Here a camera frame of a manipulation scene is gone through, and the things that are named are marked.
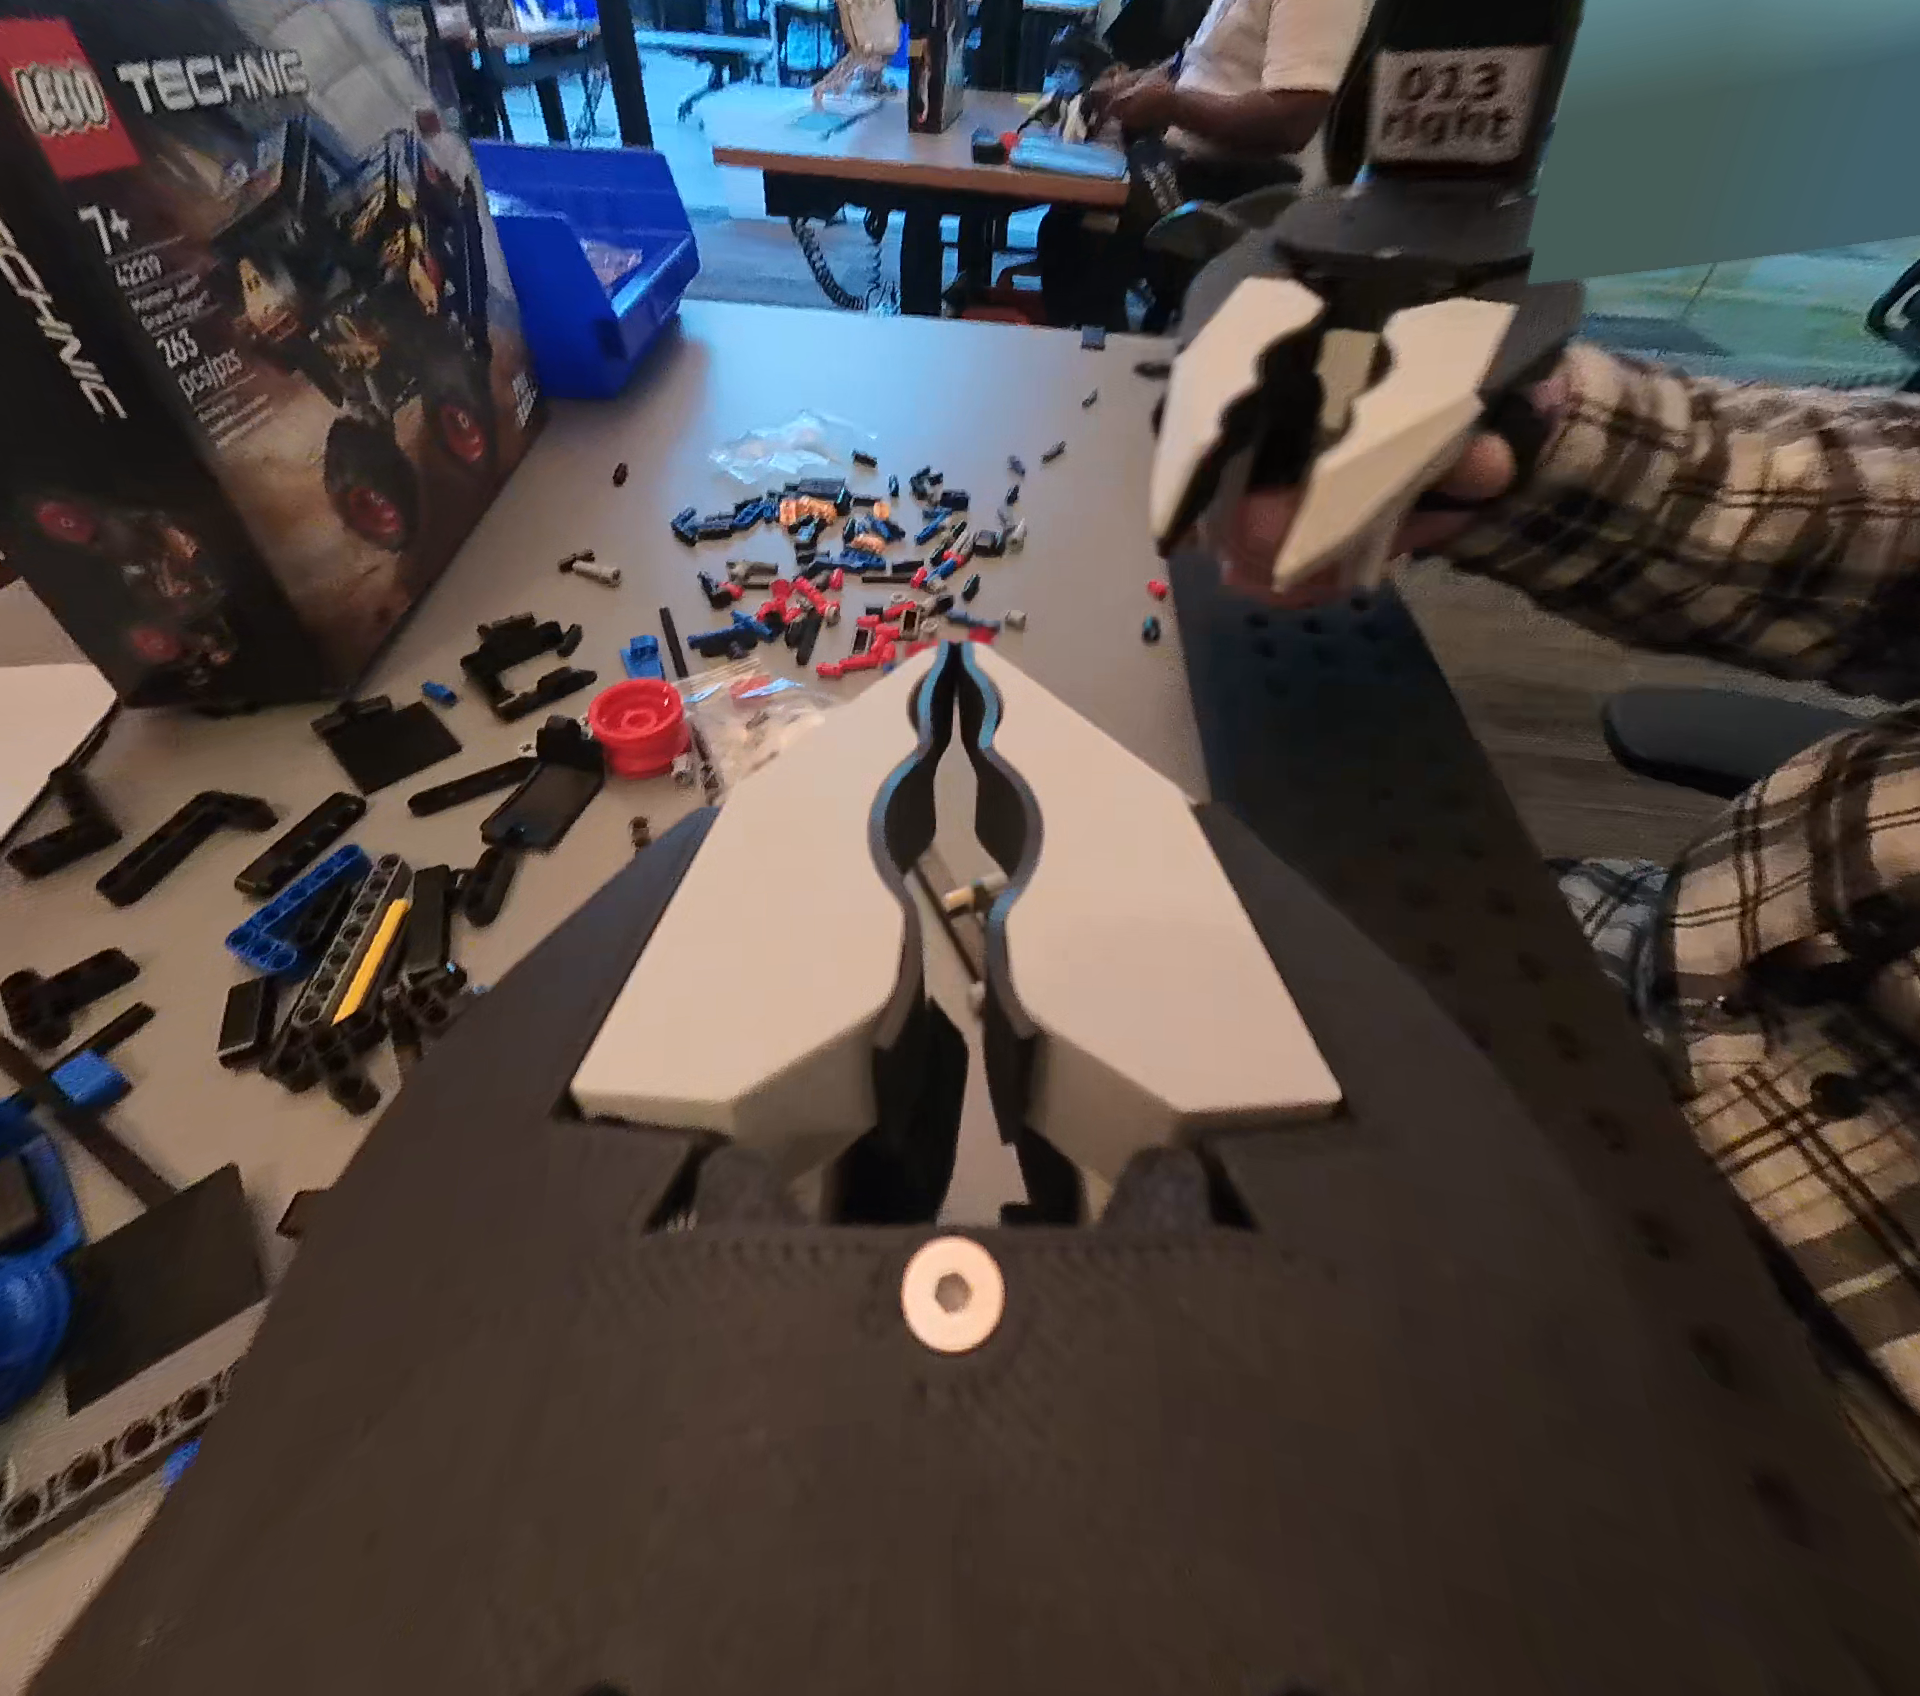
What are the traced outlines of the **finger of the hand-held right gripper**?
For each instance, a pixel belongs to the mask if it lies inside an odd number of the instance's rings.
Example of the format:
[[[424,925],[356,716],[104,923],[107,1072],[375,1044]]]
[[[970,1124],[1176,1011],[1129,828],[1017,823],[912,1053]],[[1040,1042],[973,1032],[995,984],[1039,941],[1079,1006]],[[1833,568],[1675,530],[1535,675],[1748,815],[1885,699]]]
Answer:
[[[1284,484],[1300,479],[1326,404],[1328,316],[1326,299],[1296,277],[1245,276],[1183,339],[1149,472],[1149,528],[1163,556],[1196,530],[1234,461],[1277,451]]]
[[[1324,574],[1381,583],[1412,507],[1460,459],[1519,311],[1510,299],[1442,299],[1386,319],[1384,374],[1357,387],[1340,432],[1315,448],[1273,557],[1275,592]]]

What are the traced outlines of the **grey desk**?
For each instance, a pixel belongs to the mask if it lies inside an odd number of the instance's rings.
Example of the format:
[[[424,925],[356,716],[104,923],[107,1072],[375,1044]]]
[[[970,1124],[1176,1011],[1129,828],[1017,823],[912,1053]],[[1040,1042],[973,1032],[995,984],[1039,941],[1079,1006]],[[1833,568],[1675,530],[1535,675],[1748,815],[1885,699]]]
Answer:
[[[693,557],[668,539],[666,514],[734,487],[709,464],[713,448],[812,409],[875,433],[887,473],[934,464],[975,495],[998,491],[1009,458],[1021,456],[1029,542],[998,562],[985,593],[1023,605],[1029,628],[996,647],[1187,793],[1205,795],[1180,628],[1168,605],[1158,610],[1163,639],[1140,639],[1154,604],[1147,583],[1163,574],[1147,530],[1147,477],[1151,411],[1165,384],[1138,375],[1138,366],[1166,348],[1110,336],[1095,352],[1060,330],[696,299],[622,397],[553,404],[533,453],[372,678],[348,694],[398,701],[403,683],[454,683],[476,628],[525,611],[558,617],[563,628],[581,621],[576,656],[600,686],[620,675],[618,652],[634,633],[658,629],[666,649],[663,607],[680,632],[707,614]],[[565,551],[582,548],[618,566],[622,586],[558,574]],[[87,776],[127,847],[210,788],[260,795],[298,819],[346,785],[313,731],[320,714],[316,704],[232,717],[124,710]],[[492,765],[531,737],[518,723],[497,723],[467,686],[463,706],[444,719],[460,753],[372,795],[351,832],[372,855],[397,852],[418,868],[476,860],[479,823],[498,795],[432,817],[413,815],[408,797],[427,782]],[[611,780],[557,850],[527,858],[503,914],[458,936],[457,954],[473,978],[498,986],[529,965],[543,939],[620,868],[661,854],[666,830],[703,802],[670,773]],[[215,838],[127,909],[95,888],[120,845],[38,881],[5,864],[5,974],[52,971],[109,945],[140,964],[139,984],[84,1017],[107,1020],[129,999],[157,1011],[114,1053],[134,1083],[111,1126],[177,1186],[235,1162],[264,1235],[269,1276],[279,1277],[294,1252],[276,1234],[284,1205],[330,1186],[377,1118],[406,1098],[389,1053],[375,1064],[382,1103],[361,1118],[320,1088],[289,1092],[251,1069],[222,1067],[213,1053],[227,994],[242,975],[224,939],[254,908],[232,879],[269,840]],[[163,1496],[157,1463],[5,1565],[7,1690],[26,1686],[51,1638],[129,1554]]]

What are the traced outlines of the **person's right hand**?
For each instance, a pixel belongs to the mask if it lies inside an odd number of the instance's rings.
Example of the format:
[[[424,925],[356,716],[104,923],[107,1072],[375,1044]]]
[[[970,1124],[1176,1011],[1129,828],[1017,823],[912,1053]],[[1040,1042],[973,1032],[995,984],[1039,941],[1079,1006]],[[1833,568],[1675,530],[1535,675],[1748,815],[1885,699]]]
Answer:
[[[1477,433],[1453,469],[1426,491],[1426,507],[1415,507],[1395,539],[1395,557],[1442,550],[1469,530],[1474,517],[1505,498],[1519,482],[1520,464],[1498,433]],[[1316,607],[1347,593],[1352,583],[1334,562],[1319,564],[1299,581],[1275,581],[1277,557],[1295,531],[1305,500],[1299,485],[1252,485],[1233,511],[1209,515],[1205,542],[1221,579],[1248,596],[1273,597],[1281,607]]]

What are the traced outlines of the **clear bag of parts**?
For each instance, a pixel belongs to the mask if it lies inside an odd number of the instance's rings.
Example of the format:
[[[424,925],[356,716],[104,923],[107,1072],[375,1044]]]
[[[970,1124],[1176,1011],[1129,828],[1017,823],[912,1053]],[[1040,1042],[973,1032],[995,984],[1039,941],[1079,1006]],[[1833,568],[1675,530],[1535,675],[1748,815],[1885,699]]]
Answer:
[[[677,689],[693,755],[687,780],[709,808],[824,723],[832,707],[823,689],[755,653],[687,675]]]

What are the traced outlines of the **black curved panel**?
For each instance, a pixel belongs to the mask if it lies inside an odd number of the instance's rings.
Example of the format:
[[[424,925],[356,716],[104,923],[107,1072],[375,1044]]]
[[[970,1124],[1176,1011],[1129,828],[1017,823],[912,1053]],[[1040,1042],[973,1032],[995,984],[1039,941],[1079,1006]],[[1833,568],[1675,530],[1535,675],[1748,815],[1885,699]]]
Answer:
[[[602,744],[581,717],[551,716],[536,736],[533,772],[482,821],[485,850],[551,854],[609,782]]]

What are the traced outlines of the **red wheel hub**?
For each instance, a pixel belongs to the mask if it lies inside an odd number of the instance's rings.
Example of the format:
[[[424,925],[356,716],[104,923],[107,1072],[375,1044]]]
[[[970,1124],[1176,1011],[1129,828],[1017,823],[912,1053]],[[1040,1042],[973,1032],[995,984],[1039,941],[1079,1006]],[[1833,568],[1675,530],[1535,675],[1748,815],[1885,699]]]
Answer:
[[[627,678],[598,692],[586,723],[606,772],[624,780],[670,773],[690,748],[684,695],[661,675]]]

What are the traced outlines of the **pile of red and blue connectors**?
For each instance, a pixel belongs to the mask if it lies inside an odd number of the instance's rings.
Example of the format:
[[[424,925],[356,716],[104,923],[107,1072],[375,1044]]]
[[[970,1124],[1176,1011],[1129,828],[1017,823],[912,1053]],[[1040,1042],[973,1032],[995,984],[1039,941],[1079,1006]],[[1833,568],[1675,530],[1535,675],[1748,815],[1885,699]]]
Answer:
[[[885,472],[873,449],[797,461],[797,473],[666,511],[705,607],[677,632],[684,657],[709,668],[787,657],[836,681],[1030,625],[1021,604],[986,593],[995,568],[1030,542],[1021,456],[983,495],[933,461]]]

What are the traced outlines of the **long grey beam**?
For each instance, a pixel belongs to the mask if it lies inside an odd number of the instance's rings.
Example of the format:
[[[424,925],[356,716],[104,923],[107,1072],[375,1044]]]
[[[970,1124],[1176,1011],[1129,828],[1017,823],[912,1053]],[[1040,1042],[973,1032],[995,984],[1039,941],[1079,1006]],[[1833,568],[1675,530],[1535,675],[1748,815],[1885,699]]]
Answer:
[[[366,998],[372,978],[364,970],[381,956],[377,939],[382,923],[397,904],[411,899],[415,878],[405,855],[382,852],[356,881],[338,927],[289,1011],[284,1037],[291,1049],[311,1045]]]

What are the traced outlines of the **black square panel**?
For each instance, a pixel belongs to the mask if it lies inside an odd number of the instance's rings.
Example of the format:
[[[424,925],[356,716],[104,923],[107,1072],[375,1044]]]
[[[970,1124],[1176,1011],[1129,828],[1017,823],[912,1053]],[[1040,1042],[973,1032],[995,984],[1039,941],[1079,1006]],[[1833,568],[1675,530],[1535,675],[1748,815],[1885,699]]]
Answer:
[[[366,797],[444,764],[464,748],[428,699],[340,699],[308,726],[348,773],[354,791]]]

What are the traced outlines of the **crumpled clear plastic bag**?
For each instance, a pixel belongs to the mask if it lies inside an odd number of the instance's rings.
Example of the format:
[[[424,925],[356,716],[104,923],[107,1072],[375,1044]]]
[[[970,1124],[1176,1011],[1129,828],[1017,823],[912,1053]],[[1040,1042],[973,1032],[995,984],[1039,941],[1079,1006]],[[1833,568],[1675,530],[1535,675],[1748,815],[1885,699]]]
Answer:
[[[878,449],[875,432],[829,411],[803,409],[725,440],[707,459],[737,484],[841,484],[857,467],[875,464]]]

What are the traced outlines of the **blue angled beam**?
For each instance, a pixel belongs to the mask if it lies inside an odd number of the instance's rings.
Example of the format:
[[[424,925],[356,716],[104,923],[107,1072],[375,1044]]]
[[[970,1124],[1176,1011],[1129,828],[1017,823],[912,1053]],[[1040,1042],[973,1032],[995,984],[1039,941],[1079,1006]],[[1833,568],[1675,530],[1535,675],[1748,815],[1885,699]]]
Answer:
[[[327,905],[354,892],[372,870],[369,852],[345,843],[307,868],[224,937],[224,949],[256,975],[284,978],[313,968]]]

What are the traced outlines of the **blue plastic object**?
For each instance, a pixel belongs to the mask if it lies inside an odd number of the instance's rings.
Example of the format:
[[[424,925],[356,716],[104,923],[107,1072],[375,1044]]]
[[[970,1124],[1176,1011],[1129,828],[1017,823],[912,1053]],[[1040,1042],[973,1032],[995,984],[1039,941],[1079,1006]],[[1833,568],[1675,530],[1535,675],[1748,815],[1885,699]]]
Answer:
[[[703,267],[668,160],[506,140],[475,140],[470,152],[540,389],[618,396]]]

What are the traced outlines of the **person in plaid shirt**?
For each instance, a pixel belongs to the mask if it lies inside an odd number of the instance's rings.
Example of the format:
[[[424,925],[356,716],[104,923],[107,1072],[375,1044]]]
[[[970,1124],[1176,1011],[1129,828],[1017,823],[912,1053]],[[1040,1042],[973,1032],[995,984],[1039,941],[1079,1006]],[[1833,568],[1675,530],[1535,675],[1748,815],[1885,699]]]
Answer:
[[[1803,750],[1669,864],[1551,870],[1709,1163],[1916,1415],[1916,704]]]

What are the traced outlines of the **black toy set box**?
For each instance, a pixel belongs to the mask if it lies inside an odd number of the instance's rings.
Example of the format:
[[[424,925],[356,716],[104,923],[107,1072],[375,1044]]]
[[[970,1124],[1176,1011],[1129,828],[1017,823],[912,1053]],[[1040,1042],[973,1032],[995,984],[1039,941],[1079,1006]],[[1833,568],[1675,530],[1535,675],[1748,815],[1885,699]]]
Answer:
[[[427,0],[3,0],[5,562],[132,707],[342,694],[546,415]]]

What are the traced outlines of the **blue wheel hub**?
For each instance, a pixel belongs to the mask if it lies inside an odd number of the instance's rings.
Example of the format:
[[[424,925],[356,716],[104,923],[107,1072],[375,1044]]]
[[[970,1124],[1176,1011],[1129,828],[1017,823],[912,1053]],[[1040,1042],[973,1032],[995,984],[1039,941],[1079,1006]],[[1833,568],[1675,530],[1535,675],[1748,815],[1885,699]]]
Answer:
[[[74,1292],[60,1260],[3,1257],[3,1418],[47,1384],[74,1323]]]

